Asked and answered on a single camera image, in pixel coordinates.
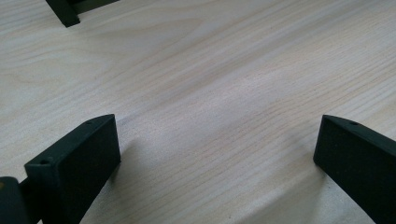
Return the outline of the black two-tier metal rack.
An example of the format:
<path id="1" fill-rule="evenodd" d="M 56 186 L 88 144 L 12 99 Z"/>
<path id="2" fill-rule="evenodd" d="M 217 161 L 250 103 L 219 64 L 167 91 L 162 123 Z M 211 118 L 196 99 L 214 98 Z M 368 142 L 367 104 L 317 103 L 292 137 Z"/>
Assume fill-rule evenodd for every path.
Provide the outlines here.
<path id="1" fill-rule="evenodd" d="M 80 23 L 79 14 L 119 0 L 45 0 L 65 27 Z"/>

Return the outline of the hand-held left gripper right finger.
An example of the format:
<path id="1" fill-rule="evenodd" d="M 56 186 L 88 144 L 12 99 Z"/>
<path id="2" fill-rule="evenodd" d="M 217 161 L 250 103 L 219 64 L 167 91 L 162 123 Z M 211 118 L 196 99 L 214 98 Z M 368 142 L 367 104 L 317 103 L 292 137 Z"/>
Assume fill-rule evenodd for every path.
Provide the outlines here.
<path id="1" fill-rule="evenodd" d="M 314 163 L 376 224 L 396 224 L 396 141 L 358 122 L 325 115 Z"/>

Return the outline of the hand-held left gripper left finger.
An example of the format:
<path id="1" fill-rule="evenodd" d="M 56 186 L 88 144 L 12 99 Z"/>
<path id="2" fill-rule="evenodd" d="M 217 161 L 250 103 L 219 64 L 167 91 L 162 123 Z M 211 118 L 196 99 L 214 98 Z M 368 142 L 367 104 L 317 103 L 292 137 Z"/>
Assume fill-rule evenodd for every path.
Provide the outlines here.
<path id="1" fill-rule="evenodd" d="M 115 116 L 87 120 L 25 164 L 43 224 L 79 224 L 120 164 Z"/>

